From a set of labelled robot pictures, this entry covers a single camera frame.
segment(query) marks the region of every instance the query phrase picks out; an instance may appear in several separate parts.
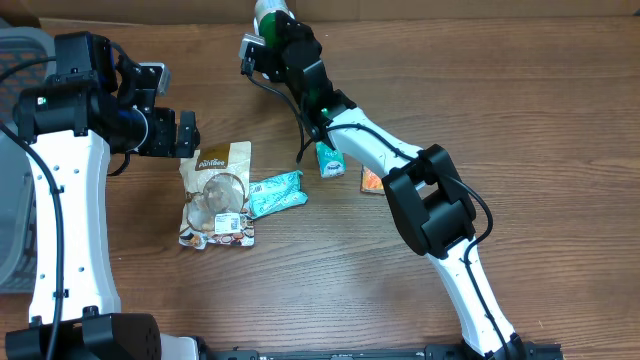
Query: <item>teal snack bar wrapper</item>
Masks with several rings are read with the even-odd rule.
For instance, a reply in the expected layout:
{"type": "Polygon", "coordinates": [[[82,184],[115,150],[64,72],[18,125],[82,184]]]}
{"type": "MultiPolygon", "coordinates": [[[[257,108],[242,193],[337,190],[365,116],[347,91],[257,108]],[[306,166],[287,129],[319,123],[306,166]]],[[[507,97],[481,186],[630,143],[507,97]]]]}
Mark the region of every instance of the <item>teal snack bar wrapper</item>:
{"type": "Polygon", "coordinates": [[[249,206],[253,218],[303,205],[309,198],[300,191],[302,171],[294,171],[249,184],[249,206]]]}
{"type": "Polygon", "coordinates": [[[316,154],[320,165],[320,176],[323,178],[344,175],[347,165],[344,156],[338,150],[331,150],[327,144],[319,141],[316,143],[316,154]]]}

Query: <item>gray plastic bin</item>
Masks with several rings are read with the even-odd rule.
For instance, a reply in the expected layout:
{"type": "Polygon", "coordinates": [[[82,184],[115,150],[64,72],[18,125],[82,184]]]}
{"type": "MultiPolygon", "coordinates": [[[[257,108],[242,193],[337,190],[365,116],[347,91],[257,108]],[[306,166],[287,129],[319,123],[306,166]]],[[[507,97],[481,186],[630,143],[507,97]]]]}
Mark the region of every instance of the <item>gray plastic bin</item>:
{"type": "MultiPolygon", "coordinates": [[[[39,29],[0,29],[0,72],[24,60],[54,55],[53,38],[39,29]]],[[[0,84],[0,121],[17,132],[12,109],[20,91],[55,73],[55,62],[34,65],[0,84]]],[[[0,294],[30,293],[36,277],[33,178],[27,156],[0,133],[0,294]]]]}

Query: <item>barcode label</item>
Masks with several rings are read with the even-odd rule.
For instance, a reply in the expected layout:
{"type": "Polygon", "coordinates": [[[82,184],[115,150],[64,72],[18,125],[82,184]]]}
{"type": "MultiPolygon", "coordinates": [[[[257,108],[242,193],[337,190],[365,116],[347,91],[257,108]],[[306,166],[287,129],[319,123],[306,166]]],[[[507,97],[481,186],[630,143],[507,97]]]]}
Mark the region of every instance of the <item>barcode label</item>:
{"type": "Polygon", "coordinates": [[[232,218],[231,219],[231,230],[236,232],[240,230],[240,218],[232,218]]]}
{"type": "Polygon", "coordinates": [[[263,190],[262,185],[256,185],[251,188],[251,193],[255,194],[255,193],[261,192],[262,190],[263,190]]]}
{"type": "Polygon", "coordinates": [[[233,234],[240,232],[240,214],[224,213],[216,215],[214,233],[233,234]]]}

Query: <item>snack bag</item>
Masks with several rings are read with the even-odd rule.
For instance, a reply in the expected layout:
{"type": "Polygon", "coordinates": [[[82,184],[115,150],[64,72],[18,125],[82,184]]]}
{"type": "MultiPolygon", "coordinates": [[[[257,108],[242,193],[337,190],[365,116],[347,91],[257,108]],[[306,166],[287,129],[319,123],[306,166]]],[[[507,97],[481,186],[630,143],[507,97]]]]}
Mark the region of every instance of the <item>snack bag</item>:
{"type": "Polygon", "coordinates": [[[373,171],[369,170],[366,166],[362,166],[362,183],[360,185],[360,191],[372,194],[384,195],[384,186],[382,180],[373,171]]]}
{"type": "Polygon", "coordinates": [[[196,150],[182,159],[185,205],[179,242],[204,249],[207,243],[253,246],[249,210],[249,141],[196,150]]]}

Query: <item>wooden table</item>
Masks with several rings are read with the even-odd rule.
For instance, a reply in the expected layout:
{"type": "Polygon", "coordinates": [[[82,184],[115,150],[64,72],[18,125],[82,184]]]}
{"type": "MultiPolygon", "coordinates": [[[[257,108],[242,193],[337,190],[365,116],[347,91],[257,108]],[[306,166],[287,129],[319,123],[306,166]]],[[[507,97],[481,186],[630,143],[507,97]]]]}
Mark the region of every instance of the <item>wooden table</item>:
{"type": "MultiPolygon", "coordinates": [[[[637,359],[638,20],[312,25],[334,85],[407,142],[448,149],[489,203],[496,227],[480,253],[518,333],[561,343],[567,359],[637,359]]],[[[202,146],[252,141],[252,180],[296,169],[293,116],[239,74],[249,21],[89,30],[137,61],[168,64],[173,84],[159,105],[194,110],[202,146]]],[[[178,161],[134,158],[107,183],[123,310],[151,313],[162,332],[204,336],[216,349],[458,342],[433,267],[403,243],[384,197],[359,192],[359,164],[347,166],[344,177],[321,180],[309,151],[305,206],[260,220],[251,250],[195,251],[177,243],[178,161]]],[[[30,298],[0,297],[2,331],[26,326],[30,298]]]]}

